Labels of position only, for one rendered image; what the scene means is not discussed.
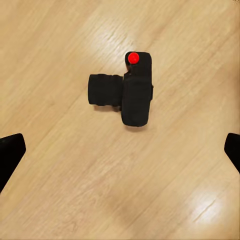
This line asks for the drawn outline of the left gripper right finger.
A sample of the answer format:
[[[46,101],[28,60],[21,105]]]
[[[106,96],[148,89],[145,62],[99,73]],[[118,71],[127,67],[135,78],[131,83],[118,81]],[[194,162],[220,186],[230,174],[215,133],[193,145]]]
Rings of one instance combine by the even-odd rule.
[[[228,133],[224,151],[240,173],[240,135]]]

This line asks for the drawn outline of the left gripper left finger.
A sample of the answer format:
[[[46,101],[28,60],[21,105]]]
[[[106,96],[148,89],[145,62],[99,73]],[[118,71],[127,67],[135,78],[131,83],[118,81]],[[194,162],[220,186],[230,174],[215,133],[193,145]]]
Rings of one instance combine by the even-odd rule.
[[[22,133],[0,138],[0,193],[26,153]]]

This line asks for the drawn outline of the digital camera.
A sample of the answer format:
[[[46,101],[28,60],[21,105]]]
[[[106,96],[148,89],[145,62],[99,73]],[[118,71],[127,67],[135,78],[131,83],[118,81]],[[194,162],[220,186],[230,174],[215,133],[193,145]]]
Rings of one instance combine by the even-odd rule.
[[[87,94],[90,105],[119,106],[125,126],[142,127],[148,123],[153,100],[152,57],[148,52],[125,55],[130,70],[120,76],[103,73],[91,74]]]

